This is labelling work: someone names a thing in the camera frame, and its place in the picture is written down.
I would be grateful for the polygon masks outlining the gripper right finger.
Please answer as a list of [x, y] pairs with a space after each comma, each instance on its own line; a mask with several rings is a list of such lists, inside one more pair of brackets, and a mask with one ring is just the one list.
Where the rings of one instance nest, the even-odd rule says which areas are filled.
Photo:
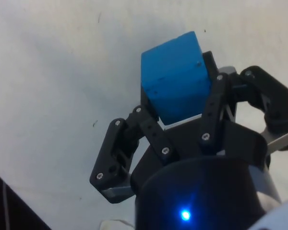
[[202, 113], [201, 132], [209, 134], [204, 147], [216, 149], [223, 140], [226, 123], [234, 123], [236, 106], [248, 102], [264, 114], [268, 152], [288, 150], [288, 88], [259, 66], [250, 66], [240, 74], [218, 70], [213, 54], [203, 54], [211, 90]]

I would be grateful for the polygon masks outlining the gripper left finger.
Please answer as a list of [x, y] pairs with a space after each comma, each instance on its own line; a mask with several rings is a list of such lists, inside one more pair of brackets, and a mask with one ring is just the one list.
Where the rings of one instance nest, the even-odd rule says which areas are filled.
[[[127, 119], [110, 122], [90, 176], [91, 185], [100, 193], [139, 193], [159, 170], [180, 159], [173, 141], [159, 125], [159, 116], [144, 90], [140, 105]], [[149, 147], [130, 172], [140, 139]]]

